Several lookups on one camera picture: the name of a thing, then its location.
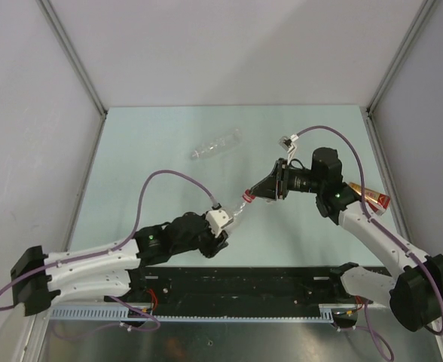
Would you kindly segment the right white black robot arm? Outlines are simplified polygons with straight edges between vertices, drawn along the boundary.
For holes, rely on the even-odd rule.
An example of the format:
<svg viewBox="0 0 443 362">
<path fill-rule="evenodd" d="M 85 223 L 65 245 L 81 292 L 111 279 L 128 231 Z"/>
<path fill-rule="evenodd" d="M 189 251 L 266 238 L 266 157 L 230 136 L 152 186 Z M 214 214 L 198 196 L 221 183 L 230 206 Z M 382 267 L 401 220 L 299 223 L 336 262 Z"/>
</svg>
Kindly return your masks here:
<svg viewBox="0 0 443 362">
<path fill-rule="evenodd" d="M 283 200 L 289 192 L 315 194 L 321 216 L 360 240 L 389 272 L 379 275 L 347 263 L 329 281 L 329 296 L 336 302 L 361 296 L 387 306 L 412 332 L 440 321 L 441 328 L 434 334 L 443 335 L 443 255 L 430 256 L 384 226 L 362 196 L 343 181 L 336 150 L 316 149 L 310 168 L 294 167 L 280 158 L 270 174 L 249 192 L 271 201 Z"/>
</svg>

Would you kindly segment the red bottle cap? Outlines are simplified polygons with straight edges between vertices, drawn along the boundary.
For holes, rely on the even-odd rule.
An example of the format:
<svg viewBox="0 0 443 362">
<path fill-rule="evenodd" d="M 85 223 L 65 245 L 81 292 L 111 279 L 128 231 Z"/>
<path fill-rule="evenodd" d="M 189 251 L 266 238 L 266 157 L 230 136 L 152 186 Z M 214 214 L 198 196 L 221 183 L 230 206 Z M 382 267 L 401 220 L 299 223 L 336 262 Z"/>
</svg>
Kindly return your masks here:
<svg viewBox="0 0 443 362">
<path fill-rule="evenodd" d="M 251 195 L 250 192 L 249 192 L 249 190 L 246 190 L 246 191 L 243 193 L 243 200 L 244 200 L 245 202 L 251 204 L 252 201 L 253 201 L 254 199 L 255 199 L 255 196 Z"/>
</svg>

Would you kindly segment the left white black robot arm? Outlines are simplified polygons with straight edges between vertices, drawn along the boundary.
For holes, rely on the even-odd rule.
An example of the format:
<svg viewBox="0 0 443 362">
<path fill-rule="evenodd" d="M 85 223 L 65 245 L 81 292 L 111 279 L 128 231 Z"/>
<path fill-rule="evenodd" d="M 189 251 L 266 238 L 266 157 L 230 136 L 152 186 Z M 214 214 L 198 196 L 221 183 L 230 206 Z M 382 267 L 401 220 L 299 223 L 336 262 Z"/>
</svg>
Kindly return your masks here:
<svg viewBox="0 0 443 362">
<path fill-rule="evenodd" d="M 27 316 L 59 302 L 96 297 L 122 297 L 136 302 L 147 292 L 140 278 L 144 267 L 194 250 L 207 259 L 228 245 L 233 217 L 223 209 L 202 215 L 188 212 L 171 222 L 144 227 L 128 242 L 65 253 L 27 249 L 11 269 L 13 304 L 23 304 Z"/>
</svg>

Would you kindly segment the yellow red tea bottle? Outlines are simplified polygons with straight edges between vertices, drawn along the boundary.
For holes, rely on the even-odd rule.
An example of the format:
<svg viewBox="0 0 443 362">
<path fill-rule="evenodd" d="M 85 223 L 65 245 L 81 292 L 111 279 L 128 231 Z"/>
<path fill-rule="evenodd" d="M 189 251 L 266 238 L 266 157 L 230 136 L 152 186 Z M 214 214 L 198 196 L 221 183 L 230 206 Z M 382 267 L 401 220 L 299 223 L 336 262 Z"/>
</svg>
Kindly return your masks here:
<svg viewBox="0 0 443 362">
<path fill-rule="evenodd" d="M 384 193 L 376 192 L 372 189 L 362 189 L 360 184 L 349 183 L 349 187 L 356 192 L 376 215 L 382 216 L 388 209 L 390 197 Z"/>
</svg>

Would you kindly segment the clear plastic water bottle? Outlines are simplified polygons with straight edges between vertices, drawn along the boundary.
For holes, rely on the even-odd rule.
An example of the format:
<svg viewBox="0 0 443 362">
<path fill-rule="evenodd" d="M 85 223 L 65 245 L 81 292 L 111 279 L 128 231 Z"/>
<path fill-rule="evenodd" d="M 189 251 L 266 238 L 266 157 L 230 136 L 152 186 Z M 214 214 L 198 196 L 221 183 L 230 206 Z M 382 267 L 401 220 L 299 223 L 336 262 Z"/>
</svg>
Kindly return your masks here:
<svg viewBox="0 0 443 362">
<path fill-rule="evenodd" d="M 197 161 L 218 155 L 238 146 L 241 143 L 242 138 L 241 130 L 239 128 L 234 128 L 225 132 L 221 136 L 202 142 L 191 151 L 189 158 L 192 161 Z"/>
</svg>

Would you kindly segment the red label plastic bottle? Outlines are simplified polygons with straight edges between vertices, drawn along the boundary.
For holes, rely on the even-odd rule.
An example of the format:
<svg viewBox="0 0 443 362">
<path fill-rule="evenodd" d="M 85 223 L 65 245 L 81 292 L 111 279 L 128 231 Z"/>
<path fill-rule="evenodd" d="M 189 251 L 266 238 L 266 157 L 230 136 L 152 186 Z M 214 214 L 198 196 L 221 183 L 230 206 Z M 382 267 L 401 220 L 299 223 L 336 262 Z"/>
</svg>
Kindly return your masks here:
<svg viewBox="0 0 443 362">
<path fill-rule="evenodd" d="M 246 210 L 251 204 L 243 200 L 243 194 L 240 196 L 239 201 L 228 209 L 228 215 L 231 217 L 229 227 L 234 228 L 241 223 L 243 216 L 246 214 Z"/>
</svg>

